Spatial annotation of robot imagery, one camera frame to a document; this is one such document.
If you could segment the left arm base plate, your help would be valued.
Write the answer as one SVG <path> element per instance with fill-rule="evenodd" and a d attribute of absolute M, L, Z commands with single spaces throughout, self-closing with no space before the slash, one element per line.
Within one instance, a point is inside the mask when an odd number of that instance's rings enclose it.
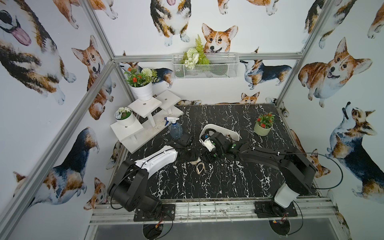
<path fill-rule="evenodd" d="M 156 207 L 153 211 L 136 209 L 134 222 L 173 221 L 175 219 L 175 213 L 175 204 L 163 204 Z"/>

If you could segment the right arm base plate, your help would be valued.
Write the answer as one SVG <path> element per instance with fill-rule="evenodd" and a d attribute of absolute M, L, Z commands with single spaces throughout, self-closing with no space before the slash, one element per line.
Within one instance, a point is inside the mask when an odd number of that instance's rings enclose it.
<path fill-rule="evenodd" d="M 272 201 L 261 201 L 254 202 L 255 214 L 258 218 L 282 218 L 287 217 L 297 217 L 298 213 L 292 202 L 287 208 L 283 208 L 280 205 Z"/>

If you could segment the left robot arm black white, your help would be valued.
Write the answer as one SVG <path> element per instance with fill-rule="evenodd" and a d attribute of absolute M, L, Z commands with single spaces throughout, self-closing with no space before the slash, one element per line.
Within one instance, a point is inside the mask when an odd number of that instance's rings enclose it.
<path fill-rule="evenodd" d="M 149 178 L 165 166 L 175 161 L 190 162 L 196 160 L 196 154 L 190 150 L 193 137 L 189 133 L 181 138 L 167 142 L 160 150 L 141 160 L 125 160 L 121 163 L 109 187 L 108 195 L 128 212 L 136 209 L 151 215 L 159 215 L 162 202 L 147 194 Z"/>

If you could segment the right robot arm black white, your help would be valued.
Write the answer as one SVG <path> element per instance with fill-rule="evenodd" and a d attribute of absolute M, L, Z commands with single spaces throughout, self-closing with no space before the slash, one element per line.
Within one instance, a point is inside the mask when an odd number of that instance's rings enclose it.
<path fill-rule="evenodd" d="M 274 196 L 274 207 L 286 209 L 298 196 L 310 192 L 316 168 L 296 148 L 270 150 L 251 147 L 244 141 L 231 140 L 230 137 L 212 130 L 203 134 L 201 141 L 213 157 L 260 164 L 280 171 L 285 182 Z"/>

